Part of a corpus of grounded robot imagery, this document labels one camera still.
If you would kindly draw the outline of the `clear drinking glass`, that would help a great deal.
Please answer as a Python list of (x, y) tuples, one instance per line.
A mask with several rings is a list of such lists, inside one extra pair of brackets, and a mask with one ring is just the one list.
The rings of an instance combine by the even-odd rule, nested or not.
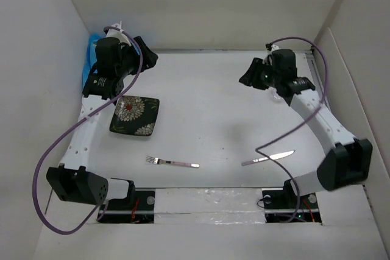
[(271, 96), (271, 100), (273, 100), (274, 102), (281, 103), (284, 101), (283, 98), (278, 95), (276, 89), (270, 90), (270, 96)]

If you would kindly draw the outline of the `blue space print cloth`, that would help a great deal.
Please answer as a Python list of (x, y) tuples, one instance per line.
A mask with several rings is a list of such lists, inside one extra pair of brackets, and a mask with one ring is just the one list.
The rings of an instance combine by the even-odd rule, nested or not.
[(96, 62), (95, 48), (97, 41), (100, 39), (101, 36), (98, 33), (92, 33), (88, 39), (85, 63), (82, 70), (82, 87), (85, 86), (90, 70)]

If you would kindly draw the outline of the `black floral square plate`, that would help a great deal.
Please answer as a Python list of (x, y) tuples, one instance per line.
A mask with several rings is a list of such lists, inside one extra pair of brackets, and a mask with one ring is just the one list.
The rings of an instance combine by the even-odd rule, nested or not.
[(109, 130), (122, 135), (151, 136), (159, 106), (160, 101), (155, 98), (122, 96), (116, 103)]

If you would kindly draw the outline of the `pink handled knife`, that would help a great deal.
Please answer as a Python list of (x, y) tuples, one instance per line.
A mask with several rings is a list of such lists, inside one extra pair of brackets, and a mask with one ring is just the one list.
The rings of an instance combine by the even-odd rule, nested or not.
[(249, 161), (242, 162), (241, 165), (242, 166), (249, 166), (249, 165), (257, 164), (257, 163), (260, 163), (260, 162), (263, 162), (263, 161), (267, 161), (267, 160), (279, 160), (279, 159), (282, 159), (282, 158), (286, 158), (286, 157), (294, 154), (295, 152), (296, 152), (295, 150), (290, 150), (290, 151), (287, 151), (287, 152), (276, 153), (276, 154), (270, 155), (269, 157), (263, 156), (261, 158), (257, 158), (257, 159), (254, 159), (254, 160), (249, 160)]

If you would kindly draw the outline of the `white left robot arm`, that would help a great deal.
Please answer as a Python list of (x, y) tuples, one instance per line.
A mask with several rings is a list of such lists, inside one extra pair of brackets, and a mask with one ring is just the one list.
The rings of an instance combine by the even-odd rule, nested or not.
[(115, 200), (122, 209), (129, 209), (136, 200), (133, 181), (98, 175), (90, 159), (91, 146), (102, 126), (102, 111), (112, 111), (126, 98), (124, 78), (154, 67), (158, 56), (140, 36), (130, 38), (124, 33), (97, 40), (94, 51), (96, 61), (83, 86), (82, 110), (69, 149), (58, 167), (48, 169), (46, 179), (64, 202), (100, 206)]

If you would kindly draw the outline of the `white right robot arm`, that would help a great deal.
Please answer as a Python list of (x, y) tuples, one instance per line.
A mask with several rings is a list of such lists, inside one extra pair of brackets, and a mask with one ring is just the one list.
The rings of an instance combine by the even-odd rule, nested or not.
[(273, 49), (264, 59), (254, 58), (239, 82), (258, 90), (275, 89), (307, 123), (325, 153), (316, 170), (285, 182), (282, 200), (286, 206), (296, 207), (304, 195), (334, 191), (368, 178), (371, 142), (358, 139), (323, 105), (315, 85), (298, 75), (292, 50)]

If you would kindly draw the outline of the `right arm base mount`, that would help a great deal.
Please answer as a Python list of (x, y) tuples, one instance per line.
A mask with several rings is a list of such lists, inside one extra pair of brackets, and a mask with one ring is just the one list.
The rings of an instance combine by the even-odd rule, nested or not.
[(291, 219), (292, 223), (321, 223), (321, 215), (315, 193), (300, 198), (296, 209), (296, 199), (288, 199), (282, 188), (263, 188), (262, 199), (257, 206), (264, 211), (266, 223), (282, 223)]

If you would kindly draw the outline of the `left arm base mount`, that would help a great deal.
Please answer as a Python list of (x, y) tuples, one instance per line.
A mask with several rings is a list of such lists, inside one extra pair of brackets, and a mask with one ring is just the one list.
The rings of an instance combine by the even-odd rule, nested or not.
[(113, 199), (103, 213), (97, 214), (99, 223), (150, 224), (154, 223), (155, 189), (136, 189), (133, 199)]

